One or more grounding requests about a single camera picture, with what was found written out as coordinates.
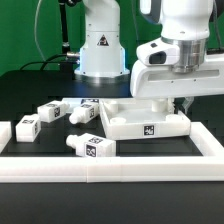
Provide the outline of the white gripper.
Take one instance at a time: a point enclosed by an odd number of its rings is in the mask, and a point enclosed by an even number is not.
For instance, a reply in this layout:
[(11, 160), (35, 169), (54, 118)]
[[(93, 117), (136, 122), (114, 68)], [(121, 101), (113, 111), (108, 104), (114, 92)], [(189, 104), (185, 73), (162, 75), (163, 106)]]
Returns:
[(224, 94), (224, 54), (205, 57), (205, 62), (187, 74), (173, 73), (170, 66), (145, 66), (137, 61), (132, 69), (130, 92), (134, 98), (186, 97), (187, 111), (194, 96)]

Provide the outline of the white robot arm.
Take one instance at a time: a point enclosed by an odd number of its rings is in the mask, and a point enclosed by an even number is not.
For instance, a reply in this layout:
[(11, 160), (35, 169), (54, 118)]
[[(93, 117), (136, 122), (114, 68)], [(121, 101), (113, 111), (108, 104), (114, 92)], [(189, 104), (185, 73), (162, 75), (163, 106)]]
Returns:
[(125, 68), (119, 42), (120, 9), (115, 0), (83, 0), (85, 43), (76, 77), (93, 83), (130, 76), (135, 98), (179, 98), (224, 94), (224, 53), (207, 54), (215, 0), (140, 0), (140, 12), (160, 24), (160, 37), (137, 47)]

